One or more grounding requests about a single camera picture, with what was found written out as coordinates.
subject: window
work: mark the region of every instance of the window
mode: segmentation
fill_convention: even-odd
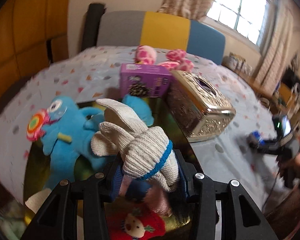
[[[207,16],[260,46],[269,5],[270,0],[214,0]]]

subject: person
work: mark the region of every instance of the person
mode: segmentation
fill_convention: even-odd
[[[296,177],[300,179],[300,153],[289,161],[282,161],[281,156],[277,157],[279,174],[283,176],[287,168],[292,167]],[[269,214],[266,219],[281,240],[290,240],[300,229],[300,181],[290,194]]]

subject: green leaf embroidery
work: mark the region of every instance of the green leaf embroidery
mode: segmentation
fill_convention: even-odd
[[[148,231],[148,232],[150,232],[150,233],[153,233],[153,232],[155,231],[155,229],[154,229],[152,226],[147,225],[147,226],[145,227],[145,231]]]

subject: window frame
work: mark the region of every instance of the window frame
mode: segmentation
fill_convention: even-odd
[[[246,44],[247,46],[251,47],[252,49],[262,53],[264,50],[264,47],[266,46],[265,43],[267,43],[267,33],[270,31],[271,26],[273,26],[274,21],[275,21],[275,3],[276,0],[266,0],[267,1],[267,5],[266,5],[266,9],[265,9],[265,14],[264,14],[264,20],[262,22],[262,26],[260,29],[260,33],[259,33],[259,37],[257,40],[257,44],[254,44],[252,41],[250,41],[248,39],[248,37],[243,36],[242,34],[240,34],[236,28],[238,26],[238,22],[239,22],[239,17],[240,17],[240,11],[241,11],[241,6],[242,6],[242,0],[240,0],[240,5],[239,5],[239,10],[238,12],[233,11],[232,9],[228,8],[227,6],[220,4],[221,6],[233,11],[236,15],[236,22],[234,25],[234,29],[230,28],[229,26],[223,24],[222,22],[218,20],[214,20],[212,18],[209,18],[208,16],[205,17],[203,23],[210,25],[216,29],[218,29],[219,31],[225,32],[226,34],[234,37],[235,39],[241,41],[242,43]]]

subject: plush toy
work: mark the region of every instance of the plush toy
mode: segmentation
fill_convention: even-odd
[[[59,96],[46,111],[40,110],[32,117],[27,137],[31,141],[41,138],[43,153],[51,156],[50,177],[45,188],[53,189],[62,179],[73,182],[74,165],[79,155],[90,161],[95,172],[102,171],[106,163],[115,159],[113,155],[99,157],[93,154],[90,141],[98,131],[98,125],[87,120],[89,115],[103,116],[103,111],[95,107],[79,109],[70,97]]]
[[[166,233],[162,218],[144,204],[106,219],[111,240],[148,240]]]
[[[166,57],[168,61],[158,63],[168,70],[191,71],[194,64],[191,60],[186,59],[186,52],[183,49],[170,50]],[[135,62],[138,64],[154,65],[157,59],[157,52],[150,46],[138,46],[135,55]]]
[[[157,60],[157,52],[150,46],[138,46],[135,62],[138,64],[153,65]]]
[[[158,65],[164,66],[169,70],[183,70],[191,71],[194,67],[194,64],[191,60],[186,59],[186,52],[183,49],[174,49],[170,50],[166,57],[169,61],[164,61]]]
[[[148,127],[153,125],[154,118],[152,117],[152,111],[144,100],[127,94],[123,97],[122,103],[130,106]]]

